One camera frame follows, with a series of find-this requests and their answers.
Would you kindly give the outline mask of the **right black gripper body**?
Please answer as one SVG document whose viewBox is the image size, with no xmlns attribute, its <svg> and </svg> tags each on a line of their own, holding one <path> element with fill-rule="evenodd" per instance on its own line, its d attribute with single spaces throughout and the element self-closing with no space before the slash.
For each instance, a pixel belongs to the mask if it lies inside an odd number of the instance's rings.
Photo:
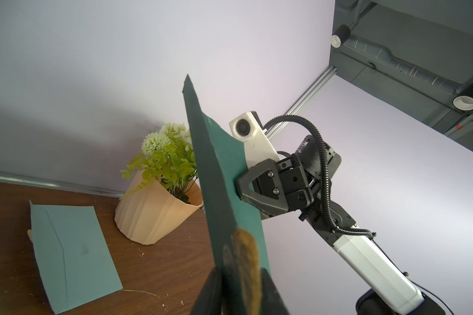
<svg viewBox="0 0 473 315">
<path fill-rule="evenodd" d="M 277 167 L 288 210 L 295 211 L 311 206 L 314 196 L 298 156 L 287 156 L 277 163 Z"/>
</svg>

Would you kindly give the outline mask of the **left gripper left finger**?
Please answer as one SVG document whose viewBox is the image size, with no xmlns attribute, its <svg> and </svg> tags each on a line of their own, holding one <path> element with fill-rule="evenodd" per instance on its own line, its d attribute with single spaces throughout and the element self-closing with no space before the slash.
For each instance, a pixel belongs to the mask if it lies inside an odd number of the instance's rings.
<svg viewBox="0 0 473 315">
<path fill-rule="evenodd" d="M 204 283 L 190 315 L 222 314 L 222 272 L 212 269 Z"/>
</svg>

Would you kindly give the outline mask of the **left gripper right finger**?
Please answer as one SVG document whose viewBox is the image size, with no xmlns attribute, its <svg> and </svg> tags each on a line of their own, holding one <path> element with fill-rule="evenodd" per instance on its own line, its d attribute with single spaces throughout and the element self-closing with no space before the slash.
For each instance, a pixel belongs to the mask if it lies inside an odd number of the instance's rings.
<svg viewBox="0 0 473 315">
<path fill-rule="evenodd" d="M 262 315 L 290 314 L 267 269 L 261 269 L 261 292 Z"/>
</svg>

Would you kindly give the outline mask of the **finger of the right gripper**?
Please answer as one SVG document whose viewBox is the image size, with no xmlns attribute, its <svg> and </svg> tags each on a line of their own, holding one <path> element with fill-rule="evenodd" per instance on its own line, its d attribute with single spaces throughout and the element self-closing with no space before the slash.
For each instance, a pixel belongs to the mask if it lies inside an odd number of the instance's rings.
<svg viewBox="0 0 473 315">
<path fill-rule="evenodd" d="M 262 220 L 289 211 L 277 162 L 266 159 L 251 167 L 235 182 L 239 198 L 255 207 Z"/>
</svg>

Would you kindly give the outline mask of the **dark green envelope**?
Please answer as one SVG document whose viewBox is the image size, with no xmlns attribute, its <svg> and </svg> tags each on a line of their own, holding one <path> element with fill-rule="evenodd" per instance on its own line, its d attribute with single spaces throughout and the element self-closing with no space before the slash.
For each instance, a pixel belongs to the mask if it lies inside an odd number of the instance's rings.
<svg viewBox="0 0 473 315">
<path fill-rule="evenodd" d="M 222 273 L 224 314 L 263 314 L 262 272 L 269 261 L 259 211 L 235 181 L 247 170 L 244 146 L 201 109 L 190 77 L 183 84 L 215 267 Z"/>
</svg>

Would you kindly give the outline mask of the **mint green envelope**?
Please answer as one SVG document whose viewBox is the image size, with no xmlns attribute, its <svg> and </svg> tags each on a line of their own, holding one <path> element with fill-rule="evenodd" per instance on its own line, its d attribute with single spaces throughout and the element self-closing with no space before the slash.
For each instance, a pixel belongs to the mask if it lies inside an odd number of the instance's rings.
<svg viewBox="0 0 473 315">
<path fill-rule="evenodd" d="M 122 290 L 92 206 L 30 206 L 32 243 L 50 307 L 61 314 Z"/>
</svg>

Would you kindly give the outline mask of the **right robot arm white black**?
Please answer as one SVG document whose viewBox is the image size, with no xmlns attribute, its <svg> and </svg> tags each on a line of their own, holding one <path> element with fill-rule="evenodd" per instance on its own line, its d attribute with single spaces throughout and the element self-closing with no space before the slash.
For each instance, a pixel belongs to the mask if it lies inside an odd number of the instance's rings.
<svg viewBox="0 0 473 315">
<path fill-rule="evenodd" d="M 308 134 L 293 154 L 274 149 L 266 131 L 296 123 Z M 230 124 L 244 144 L 248 171 L 236 181 L 240 199 L 265 217 L 298 211 L 314 231 L 369 285 L 356 303 L 358 314 L 443 314 L 441 301 L 409 279 L 375 241 L 376 234 L 356 221 L 331 198 L 332 176 L 340 156 L 313 123 L 299 115 L 280 115 L 261 123 L 247 112 Z"/>
</svg>

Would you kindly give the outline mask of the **artificial green flower plant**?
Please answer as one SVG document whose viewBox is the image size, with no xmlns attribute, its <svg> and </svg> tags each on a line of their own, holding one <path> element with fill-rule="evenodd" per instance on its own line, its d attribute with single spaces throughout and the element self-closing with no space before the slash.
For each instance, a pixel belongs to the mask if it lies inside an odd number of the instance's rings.
<svg viewBox="0 0 473 315">
<path fill-rule="evenodd" d="M 160 131 L 148 134 L 140 152 L 121 170 L 127 180 L 138 173 L 140 183 L 126 192 L 125 198 L 156 181 L 172 196 L 188 203 L 187 193 L 198 178 L 189 128 L 183 123 L 169 122 Z"/>
</svg>

